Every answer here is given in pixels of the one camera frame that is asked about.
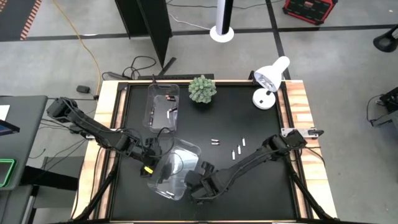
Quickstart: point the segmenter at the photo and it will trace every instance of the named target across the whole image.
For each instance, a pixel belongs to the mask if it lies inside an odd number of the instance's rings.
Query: green succulent
[[[217,93],[214,82],[204,75],[194,78],[189,84],[188,91],[191,93],[189,98],[197,103],[209,103],[211,96]]]

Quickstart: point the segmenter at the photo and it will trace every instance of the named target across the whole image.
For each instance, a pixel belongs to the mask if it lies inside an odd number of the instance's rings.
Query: clear plastic container
[[[156,83],[148,86],[143,125],[148,127],[153,133],[159,132],[162,128],[169,128],[171,131],[177,130],[179,98],[180,87],[176,84]]]
[[[200,154],[198,146],[174,138],[172,150],[159,161],[148,180],[148,187],[161,196],[180,200],[187,189],[185,176],[188,171],[195,170]]]

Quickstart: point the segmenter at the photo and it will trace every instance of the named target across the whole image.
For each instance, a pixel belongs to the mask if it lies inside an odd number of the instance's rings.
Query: wooden table frame
[[[123,109],[125,107],[126,90],[118,91],[119,83],[151,83],[147,80],[136,81],[105,81],[102,84],[101,94],[98,101],[96,114],[94,119],[109,128],[119,128],[123,123]],[[160,80],[159,83],[186,83],[189,80]],[[215,82],[252,82],[252,80],[215,80]],[[311,128],[314,127],[311,111],[308,105],[306,92],[303,81],[286,80],[281,89],[278,91],[280,113],[283,119],[283,127]],[[289,107],[285,107],[285,102],[289,103]],[[317,140],[306,139],[308,147],[319,146]],[[80,175],[79,199],[75,212],[77,217],[83,209],[88,205],[92,196],[96,193],[100,180],[109,173],[114,162],[115,152],[106,152],[100,149],[95,141],[90,141],[87,146],[85,160]],[[336,217],[336,210],[331,196],[326,170],[322,161],[312,152],[303,150],[302,167],[307,189],[314,196],[315,200],[323,207],[323,209],[332,217]],[[109,199],[109,189],[104,193],[101,203],[97,209],[91,214],[91,218],[105,218],[108,215],[107,205]],[[301,217],[307,217],[307,209],[301,191],[295,188],[298,206],[300,208]]]

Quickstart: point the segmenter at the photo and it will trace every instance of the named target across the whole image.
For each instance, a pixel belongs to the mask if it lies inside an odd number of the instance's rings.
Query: lamp base
[[[228,33],[224,35],[218,35],[216,31],[216,26],[213,26],[210,30],[210,37],[219,42],[219,43],[227,43],[228,41],[232,40],[234,38],[234,30],[232,28],[229,28]]]
[[[261,88],[256,90],[253,94],[253,103],[259,109],[268,110],[275,104],[275,94],[270,92],[270,94],[267,95],[267,92],[268,90]]]

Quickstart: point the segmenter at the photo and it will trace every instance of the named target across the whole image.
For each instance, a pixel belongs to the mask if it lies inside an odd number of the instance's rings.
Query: lamp head
[[[264,66],[255,71],[254,78],[266,90],[276,92],[282,82],[282,73],[289,64],[289,58],[282,56],[273,65]]]

